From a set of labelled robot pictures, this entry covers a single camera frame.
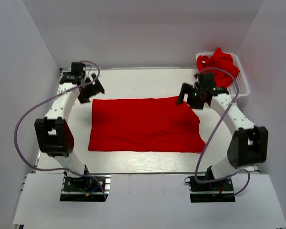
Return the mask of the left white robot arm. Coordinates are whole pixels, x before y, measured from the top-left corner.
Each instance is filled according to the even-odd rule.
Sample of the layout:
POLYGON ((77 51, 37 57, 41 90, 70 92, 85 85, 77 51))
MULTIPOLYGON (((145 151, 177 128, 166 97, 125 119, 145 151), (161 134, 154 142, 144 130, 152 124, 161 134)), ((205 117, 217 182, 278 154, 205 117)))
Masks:
POLYGON ((61 74, 53 103, 43 118, 34 123, 39 149, 60 163, 62 169, 76 176, 80 190, 91 186, 89 170, 74 152, 74 137, 68 119, 75 101, 89 103, 90 98, 105 90, 99 81, 100 68, 90 61, 72 62, 70 71, 61 74))

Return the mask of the red t shirt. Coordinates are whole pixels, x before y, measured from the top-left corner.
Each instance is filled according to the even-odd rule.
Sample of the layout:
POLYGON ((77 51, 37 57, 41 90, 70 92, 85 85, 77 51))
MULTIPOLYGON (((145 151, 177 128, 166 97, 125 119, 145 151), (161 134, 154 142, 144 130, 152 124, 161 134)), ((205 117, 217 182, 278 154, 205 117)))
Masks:
POLYGON ((89 151, 201 153, 200 119, 177 97, 95 99, 89 151))

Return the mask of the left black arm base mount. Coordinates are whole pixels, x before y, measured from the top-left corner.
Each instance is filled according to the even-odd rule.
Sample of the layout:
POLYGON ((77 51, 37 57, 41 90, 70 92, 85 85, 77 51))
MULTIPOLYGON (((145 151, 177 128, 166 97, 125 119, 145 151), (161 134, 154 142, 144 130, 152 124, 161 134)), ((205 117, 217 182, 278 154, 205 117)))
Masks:
POLYGON ((94 179, 87 177, 64 176, 60 194, 60 202, 105 202, 111 184, 110 175, 100 175, 94 179))

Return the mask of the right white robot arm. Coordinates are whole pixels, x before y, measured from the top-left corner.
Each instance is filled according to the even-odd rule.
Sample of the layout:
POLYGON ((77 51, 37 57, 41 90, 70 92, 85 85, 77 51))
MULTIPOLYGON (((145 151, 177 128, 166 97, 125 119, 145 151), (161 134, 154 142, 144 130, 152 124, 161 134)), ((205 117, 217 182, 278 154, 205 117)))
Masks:
POLYGON ((206 145, 210 144, 221 123, 228 127, 232 135, 226 157, 207 169, 204 180, 200 180, 197 173, 194 175, 196 183, 206 184, 209 189, 217 190, 222 186, 223 180, 247 166, 266 161, 268 130, 264 126, 257 126, 242 113, 235 103, 237 95, 231 96, 225 87, 217 86, 211 72, 198 73, 195 77, 195 84, 182 84, 176 103, 186 102, 192 109, 203 109, 208 104, 220 115, 206 145))

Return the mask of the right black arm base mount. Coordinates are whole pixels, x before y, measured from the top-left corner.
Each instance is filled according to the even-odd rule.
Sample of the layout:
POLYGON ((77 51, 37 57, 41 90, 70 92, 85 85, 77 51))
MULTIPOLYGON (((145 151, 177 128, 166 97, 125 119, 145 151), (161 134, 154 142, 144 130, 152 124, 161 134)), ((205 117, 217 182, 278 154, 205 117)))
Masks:
POLYGON ((227 203, 235 202, 235 194, 232 180, 199 184, 194 176, 184 179, 189 186, 191 203, 227 203))

